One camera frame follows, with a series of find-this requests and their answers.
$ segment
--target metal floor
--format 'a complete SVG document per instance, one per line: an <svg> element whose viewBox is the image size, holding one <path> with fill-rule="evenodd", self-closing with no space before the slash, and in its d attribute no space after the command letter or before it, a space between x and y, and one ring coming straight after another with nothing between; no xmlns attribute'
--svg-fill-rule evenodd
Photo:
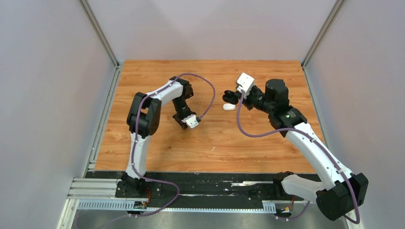
<svg viewBox="0 0 405 229"><path fill-rule="evenodd" d="M295 214L304 208L303 204L294 206ZM98 229L110 220L126 215L123 211L78 210L77 228ZM275 220L273 215L259 213L196 213L196 212L160 212L148 217L124 218L103 229L347 229L344 219L329 221L311 204L307 212L299 219L289 222Z"/></svg>

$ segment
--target white robotic arm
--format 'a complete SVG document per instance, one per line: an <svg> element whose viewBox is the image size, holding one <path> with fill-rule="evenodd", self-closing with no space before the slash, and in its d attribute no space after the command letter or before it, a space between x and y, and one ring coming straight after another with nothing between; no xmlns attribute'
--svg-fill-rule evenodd
<svg viewBox="0 0 405 229"><path fill-rule="evenodd" d="M157 91L161 90L162 88L166 87L169 85L165 90L157 93ZM183 94L183 85L180 82L173 82L173 80L169 80L165 85L162 87L156 89L153 92L149 92L147 94L152 94L150 97L151 99L158 99L161 101L161 106L166 105L168 102L179 98ZM197 117L195 114L192 114L190 112L190 115L185 116L181 121L187 125L189 128L194 128L198 126L198 121ZM149 148L149 143L150 139L152 138L152 135L148 135L145 137L142 137L140 134L138 136L136 135L135 132L131 132L131 149L134 147L134 143L137 139L137 147L135 148L135 151L132 152L130 150L130 155L129 157L132 158L134 157L134 163L137 165L137 171L141 175L145 175L146 173L146 157L148 154L148 148ZM129 160L127 169L125 171L128 176L132 178L139 178L139 176L135 173L135 171L132 169L132 162Z"/></svg>
<svg viewBox="0 0 405 229"><path fill-rule="evenodd" d="M349 185L353 188L358 206L363 203L368 186L367 178L362 173L355 175L316 137L311 125L301 112L289 105L288 88L283 80L267 81L266 91L263 93L255 86L255 80L243 73L236 81L236 85L236 92L225 91L223 100L237 104L241 99L248 110L256 108L267 113L271 125L297 147L321 180L321 182L315 182L291 172L279 173L274 183L279 186L280 193L295 195L317 203L327 218L336 220L354 208L348 184L342 176L345 175L350 177Z"/></svg>
<svg viewBox="0 0 405 229"><path fill-rule="evenodd" d="M142 108L147 109L147 113L140 113L137 117L137 112L141 100L146 96L151 95L145 100ZM195 112L192 112L186 104L186 99L193 96L191 84L184 79L171 78L165 85L147 94L137 93L132 102L132 106L127 118L127 124L131 132L131 150L130 159L126 169L126 177L131 180L138 180L140 177L133 170L132 163L136 165L136 169L140 175L146 173L146 157L152 135L159 127L160 108L168 102L173 101L176 114L173 118L183 129L195 128L198 126L199 118ZM135 131L135 125L138 122L138 133ZM132 150L134 143L137 142L135 150Z"/></svg>

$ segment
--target small white block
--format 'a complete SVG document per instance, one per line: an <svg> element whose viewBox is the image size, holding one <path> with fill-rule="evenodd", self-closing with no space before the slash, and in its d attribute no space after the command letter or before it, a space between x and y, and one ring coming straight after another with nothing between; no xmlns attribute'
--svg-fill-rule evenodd
<svg viewBox="0 0 405 229"><path fill-rule="evenodd" d="M233 111L234 109L236 109L236 105L235 104L224 104L222 106L222 108L224 109L224 111Z"/></svg>

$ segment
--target wood grain surface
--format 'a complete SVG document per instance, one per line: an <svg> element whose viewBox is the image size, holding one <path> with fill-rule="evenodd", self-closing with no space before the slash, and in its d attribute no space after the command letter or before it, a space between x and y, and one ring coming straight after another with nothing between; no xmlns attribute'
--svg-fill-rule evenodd
<svg viewBox="0 0 405 229"><path fill-rule="evenodd" d="M136 92L153 91L169 78L184 72L199 74L216 89L215 102L194 129L182 130L172 118L174 106L161 110L160 126L151 140L148 171L314 173L304 156L280 134L262 138L243 135L236 125L236 110L224 111L222 95L234 90L243 72L256 80L263 91L269 79L283 79L289 89L290 104L308 119L316 134L320 127L313 109L307 83L299 61L126 61L119 79L106 131L100 147L96 170L125 170L129 159L130 133L126 118ZM208 106L213 91L203 80L185 76L194 90L188 106L197 115ZM261 134L273 130L267 114L241 111L245 131Z"/></svg>

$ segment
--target white wall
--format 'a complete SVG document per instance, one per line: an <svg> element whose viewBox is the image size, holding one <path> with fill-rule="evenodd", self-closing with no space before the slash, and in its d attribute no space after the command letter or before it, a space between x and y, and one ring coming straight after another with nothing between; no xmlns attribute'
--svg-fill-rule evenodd
<svg viewBox="0 0 405 229"><path fill-rule="evenodd" d="M308 66L328 145L369 179L365 228L404 228L405 1L346 1Z"/></svg>
<svg viewBox="0 0 405 229"><path fill-rule="evenodd" d="M0 1L0 224L51 229L113 67L78 1Z"/></svg>
<svg viewBox="0 0 405 229"><path fill-rule="evenodd" d="M119 61L303 60L335 0L88 0Z"/></svg>

